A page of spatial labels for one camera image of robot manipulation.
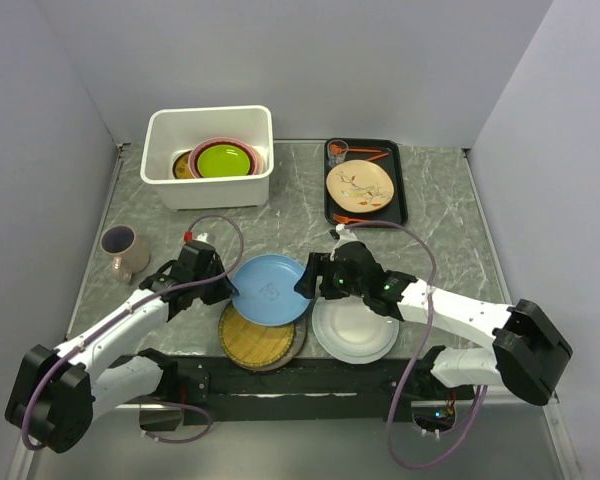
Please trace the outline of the blue plastic plate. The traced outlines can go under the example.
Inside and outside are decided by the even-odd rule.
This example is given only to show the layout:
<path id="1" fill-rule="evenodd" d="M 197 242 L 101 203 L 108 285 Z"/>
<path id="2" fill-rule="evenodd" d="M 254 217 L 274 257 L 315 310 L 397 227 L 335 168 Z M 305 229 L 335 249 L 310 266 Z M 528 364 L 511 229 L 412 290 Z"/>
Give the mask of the blue plastic plate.
<path id="1" fill-rule="evenodd" d="M 251 258 L 233 278 L 238 290 L 233 306 L 256 325 L 278 327 L 292 323 L 310 304 L 309 299 L 294 290 L 304 272 L 304 266 L 287 256 L 266 254 Z"/>

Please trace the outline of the cream green leaf plate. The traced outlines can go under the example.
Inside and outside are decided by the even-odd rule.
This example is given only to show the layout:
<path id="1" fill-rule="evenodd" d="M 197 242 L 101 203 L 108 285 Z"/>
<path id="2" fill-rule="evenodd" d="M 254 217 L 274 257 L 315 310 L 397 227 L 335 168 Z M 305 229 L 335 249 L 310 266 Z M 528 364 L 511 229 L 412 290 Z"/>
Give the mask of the cream green leaf plate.
<path id="1" fill-rule="evenodd" d="M 260 158 L 258 173 L 263 174 L 267 169 L 267 149 L 260 146 L 255 146 L 254 149 L 259 154 Z"/>

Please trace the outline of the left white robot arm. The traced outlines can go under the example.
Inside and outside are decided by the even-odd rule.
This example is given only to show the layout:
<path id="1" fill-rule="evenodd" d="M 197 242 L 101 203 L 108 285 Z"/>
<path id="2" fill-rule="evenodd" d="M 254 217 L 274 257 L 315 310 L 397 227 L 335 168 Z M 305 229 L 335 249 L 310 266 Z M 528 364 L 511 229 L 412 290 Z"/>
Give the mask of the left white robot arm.
<path id="1" fill-rule="evenodd" d="M 203 378 L 188 378 L 177 360 L 131 349 L 195 301 L 214 305 L 235 296 L 216 248 L 204 236 L 187 241 L 175 260 L 146 277 L 113 312 L 54 348 L 37 345 L 23 357 L 5 418 L 29 450 L 64 453 L 92 422 L 135 399 L 198 411 Z"/>

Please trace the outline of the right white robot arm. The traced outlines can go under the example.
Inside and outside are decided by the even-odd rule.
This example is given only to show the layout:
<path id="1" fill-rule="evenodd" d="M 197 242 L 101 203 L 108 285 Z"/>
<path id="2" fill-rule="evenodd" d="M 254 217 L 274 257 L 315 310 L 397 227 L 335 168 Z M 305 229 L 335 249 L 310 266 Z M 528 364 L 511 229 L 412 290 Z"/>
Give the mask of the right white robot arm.
<path id="1" fill-rule="evenodd" d="M 464 385 L 503 386 L 544 406 L 552 398 L 573 349 L 536 303 L 490 303 L 434 287 L 413 275 L 384 269 L 360 241 L 330 253 L 310 253 L 297 293 L 307 299 L 358 297 L 374 313 L 431 325 L 474 343 L 472 349 L 434 348 L 417 375 L 419 390 L 440 398 Z"/>

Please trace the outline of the yellow patterned small plate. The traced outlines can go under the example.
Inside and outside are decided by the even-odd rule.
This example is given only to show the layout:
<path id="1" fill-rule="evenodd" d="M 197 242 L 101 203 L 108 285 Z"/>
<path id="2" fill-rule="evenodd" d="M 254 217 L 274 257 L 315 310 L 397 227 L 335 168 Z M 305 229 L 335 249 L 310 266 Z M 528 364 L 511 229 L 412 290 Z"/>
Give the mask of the yellow patterned small plate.
<path id="1" fill-rule="evenodd" d="M 172 165 L 172 174 L 175 179 L 185 180 L 192 179 L 193 174 L 189 168 L 190 151 L 181 153 Z"/>

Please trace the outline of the olive fluted plate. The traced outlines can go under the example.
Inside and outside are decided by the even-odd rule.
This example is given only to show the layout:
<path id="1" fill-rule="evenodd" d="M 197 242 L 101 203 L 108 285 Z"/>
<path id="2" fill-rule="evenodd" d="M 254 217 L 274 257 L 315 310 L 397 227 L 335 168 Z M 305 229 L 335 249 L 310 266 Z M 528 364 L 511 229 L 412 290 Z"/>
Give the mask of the olive fluted plate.
<path id="1" fill-rule="evenodd" d="M 218 337 L 225 354 L 234 363 L 255 369 L 272 365 L 288 352 L 295 337 L 295 327 L 292 324 L 257 325 L 229 303 L 220 316 Z"/>

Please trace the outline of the lime green plate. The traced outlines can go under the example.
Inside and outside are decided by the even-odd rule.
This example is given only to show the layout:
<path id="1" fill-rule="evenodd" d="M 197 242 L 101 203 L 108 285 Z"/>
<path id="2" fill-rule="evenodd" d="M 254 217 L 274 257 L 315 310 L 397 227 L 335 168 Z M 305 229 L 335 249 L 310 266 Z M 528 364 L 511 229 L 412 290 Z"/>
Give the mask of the lime green plate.
<path id="1" fill-rule="evenodd" d="M 206 147 L 194 162 L 203 178 L 244 176 L 251 171 L 251 157 L 241 147 L 217 144 Z"/>

